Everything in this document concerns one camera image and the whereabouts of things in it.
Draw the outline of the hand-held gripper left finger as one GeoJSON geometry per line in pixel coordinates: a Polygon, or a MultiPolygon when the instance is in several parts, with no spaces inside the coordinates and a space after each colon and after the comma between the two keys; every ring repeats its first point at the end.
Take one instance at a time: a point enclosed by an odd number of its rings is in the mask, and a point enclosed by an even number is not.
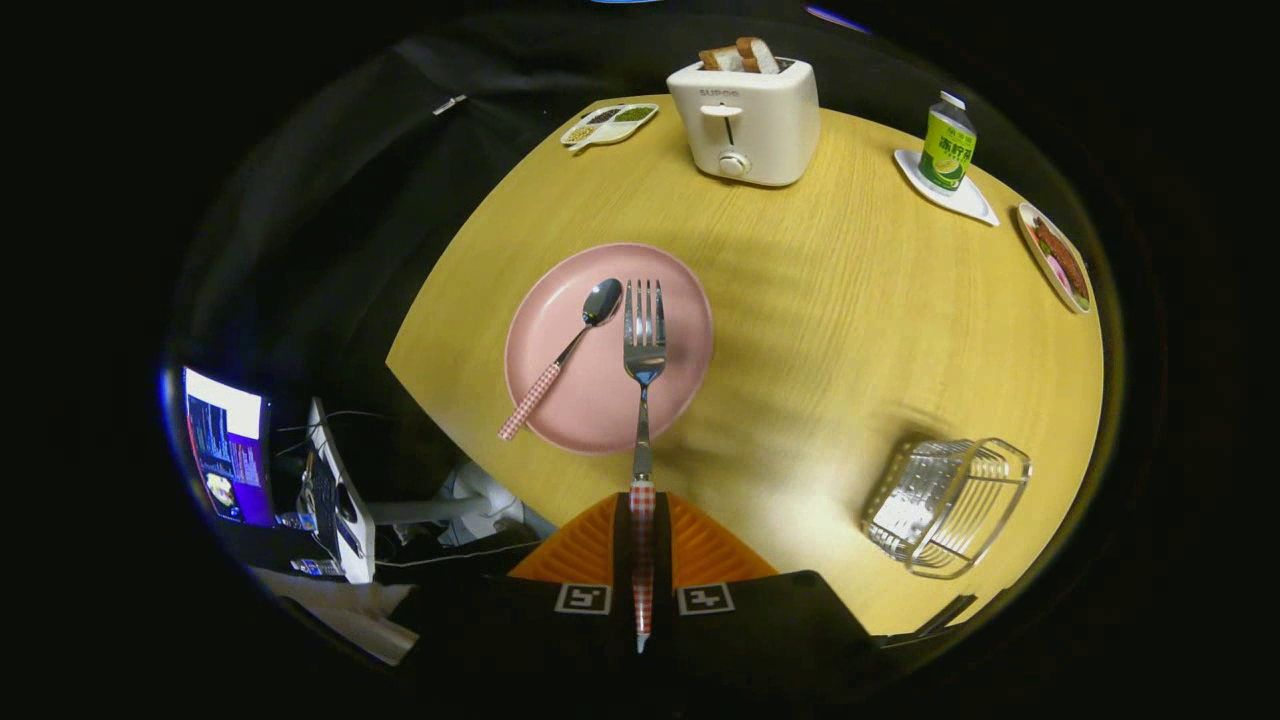
{"type": "Polygon", "coordinates": [[[438,557],[392,612],[416,643],[399,666],[431,707],[611,707],[636,657],[625,495],[541,543],[438,557]]]}

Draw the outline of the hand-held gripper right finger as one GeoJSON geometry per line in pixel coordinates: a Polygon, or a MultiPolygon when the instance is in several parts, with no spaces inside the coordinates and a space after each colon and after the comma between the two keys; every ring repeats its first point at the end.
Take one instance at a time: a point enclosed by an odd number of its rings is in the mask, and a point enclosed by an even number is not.
{"type": "Polygon", "coordinates": [[[817,571],[782,573],[672,493],[658,497],[657,675],[677,707],[849,707],[873,639],[817,571]]]}

